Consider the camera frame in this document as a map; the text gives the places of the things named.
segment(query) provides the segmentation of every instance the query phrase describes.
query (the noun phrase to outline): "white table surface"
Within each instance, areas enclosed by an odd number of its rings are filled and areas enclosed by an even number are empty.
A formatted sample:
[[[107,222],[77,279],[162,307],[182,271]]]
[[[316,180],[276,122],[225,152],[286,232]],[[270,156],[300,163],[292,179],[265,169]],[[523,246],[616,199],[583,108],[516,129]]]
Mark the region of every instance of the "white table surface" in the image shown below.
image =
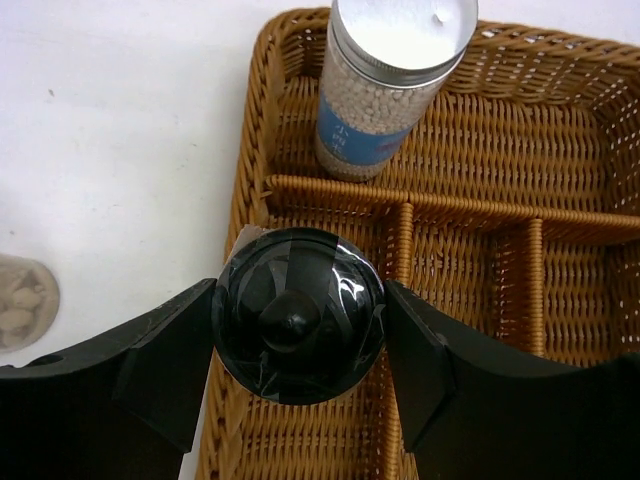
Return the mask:
[[[635,3],[480,0],[480,16],[638,44]],[[51,329],[0,365],[216,276],[253,42],[299,6],[317,3],[0,2],[0,252],[43,261],[62,292]],[[198,443],[181,479],[194,476]]]

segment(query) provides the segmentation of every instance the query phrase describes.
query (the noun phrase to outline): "black dome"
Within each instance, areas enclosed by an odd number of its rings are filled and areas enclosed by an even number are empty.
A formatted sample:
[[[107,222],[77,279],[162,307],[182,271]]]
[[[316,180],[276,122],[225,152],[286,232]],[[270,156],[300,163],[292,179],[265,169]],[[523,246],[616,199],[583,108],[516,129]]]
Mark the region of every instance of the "black dome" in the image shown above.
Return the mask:
[[[225,266],[213,298],[216,348],[256,395],[311,404],[356,385],[383,343],[383,289],[344,239],[311,228],[274,230]]]

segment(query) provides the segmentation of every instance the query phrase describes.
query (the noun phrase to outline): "metal lid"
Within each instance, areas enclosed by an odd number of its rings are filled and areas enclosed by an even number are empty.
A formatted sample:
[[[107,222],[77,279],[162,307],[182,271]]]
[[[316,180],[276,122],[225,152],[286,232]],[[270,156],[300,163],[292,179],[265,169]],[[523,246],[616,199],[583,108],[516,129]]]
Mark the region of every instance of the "metal lid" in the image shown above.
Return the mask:
[[[477,21],[477,0],[333,0],[330,28],[364,76],[415,87],[455,68]]]

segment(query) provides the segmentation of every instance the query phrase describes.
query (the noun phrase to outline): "black knob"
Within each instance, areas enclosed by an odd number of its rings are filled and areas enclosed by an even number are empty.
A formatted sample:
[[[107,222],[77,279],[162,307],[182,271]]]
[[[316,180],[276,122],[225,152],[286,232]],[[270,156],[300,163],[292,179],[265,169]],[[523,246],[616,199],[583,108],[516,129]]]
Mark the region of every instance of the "black knob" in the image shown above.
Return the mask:
[[[320,312],[309,295],[285,290],[258,317],[265,343],[278,353],[293,353],[313,345],[320,325]]]

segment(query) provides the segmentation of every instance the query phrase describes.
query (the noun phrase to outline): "woven basket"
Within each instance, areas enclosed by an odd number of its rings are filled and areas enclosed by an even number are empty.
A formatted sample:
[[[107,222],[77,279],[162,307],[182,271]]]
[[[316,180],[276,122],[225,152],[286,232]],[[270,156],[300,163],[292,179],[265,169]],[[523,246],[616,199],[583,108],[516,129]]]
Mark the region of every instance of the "woven basket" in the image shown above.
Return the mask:
[[[315,226],[521,350],[588,366],[639,349],[640,50],[481,22],[401,151],[356,185],[313,153],[327,19],[290,11],[257,39],[227,252],[247,223]],[[384,354],[310,407],[254,397],[214,359],[197,478],[417,479]]]

